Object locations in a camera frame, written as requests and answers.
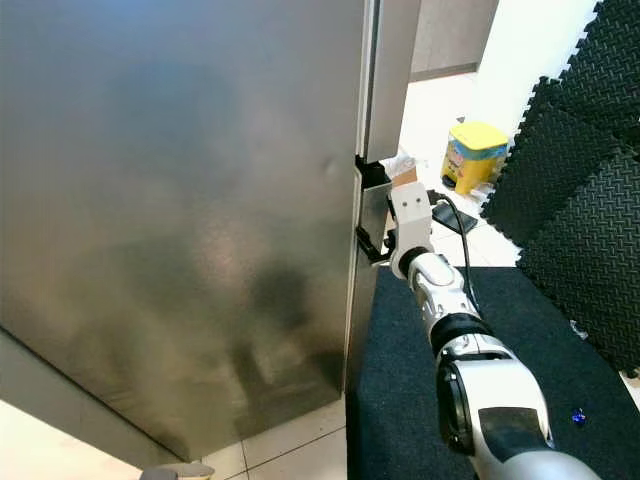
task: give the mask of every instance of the white floor tile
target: white floor tile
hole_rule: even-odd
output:
[[[409,155],[416,158],[418,180],[425,188],[448,195],[461,212],[478,219],[476,228],[479,228],[487,224],[480,217],[484,198],[458,195],[446,188],[440,179],[449,129],[456,125],[457,117],[466,115],[471,104],[475,79],[476,74],[469,73],[410,84],[402,120],[400,144]],[[434,226],[432,239],[447,237],[449,233],[453,232],[446,227]],[[508,263],[505,258],[497,254],[483,255],[482,249],[482,245],[476,247],[480,255],[471,253],[472,263],[486,265],[493,264],[493,260],[498,265]],[[450,248],[447,251],[453,252],[455,263],[459,263],[461,254]]]
[[[247,469],[241,442],[202,457],[202,463],[215,469],[212,480],[223,480]]]
[[[640,378],[627,378],[620,374],[624,386],[629,390],[629,395],[633,398],[638,410],[640,410]]]
[[[0,477],[137,480],[140,470],[0,400]]]
[[[436,253],[444,255],[449,263],[454,267],[464,266],[464,250],[462,249],[462,240],[458,234],[448,237],[432,239],[431,243]],[[487,259],[473,246],[469,246],[469,264],[472,267],[488,267],[491,264]]]
[[[452,235],[458,235],[453,230],[439,224],[435,220],[431,222],[431,241],[439,240],[441,238],[450,237]]]
[[[321,435],[344,427],[344,399],[243,441],[247,467],[266,462]]]
[[[249,470],[250,480],[346,480],[344,428]]]
[[[515,267],[520,248],[491,225],[474,228],[467,236],[470,248],[480,252],[493,267]]]

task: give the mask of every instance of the interlocking foam tile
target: interlocking foam tile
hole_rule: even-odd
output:
[[[602,165],[518,262],[617,370],[640,366],[640,164]]]
[[[549,104],[535,109],[481,213],[519,246],[564,207],[603,160],[629,155],[606,131]]]
[[[569,58],[556,102],[583,120],[636,143],[640,139],[640,8],[606,0],[594,8],[578,53]]]

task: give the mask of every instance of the black foam mat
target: black foam mat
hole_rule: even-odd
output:
[[[522,114],[522,121],[518,125],[517,133],[513,137],[514,144],[509,149],[509,155],[507,156],[505,164],[508,164],[520,146],[527,142],[526,133],[528,125],[534,123],[538,115],[540,115],[540,112],[548,108],[548,105],[557,103],[557,97],[560,94],[559,84],[559,80],[540,77],[538,83],[533,86],[532,95],[529,97],[525,111]]]
[[[486,320],[538,379],[558,448],[604,480],[638,478],[640,414],[616,372],[518,269],[471,274]],[[349,479],[473,478],[440,439],[434,368],[413,294],[381,269],[360,385],[347,397]],[[583,428],[570,419],[577,407]]]
[[[527,114],[482,216],[525,246],[603,161],[632,152],[610,133],[543,104]]]
[[[640,8],[633,0],[605,0],[594,8],[578,52],[560,74],[559,104],[627,141],[640,128]]]
[[[527,245],[518,266],[616,369],[640,366],[640,164],[603,166]]]

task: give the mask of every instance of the stainless steel refrigerator door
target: stainless steel refrigerator door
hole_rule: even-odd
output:
[[[338,398],[362,21],[5,0],[2,327],[186,459]]]

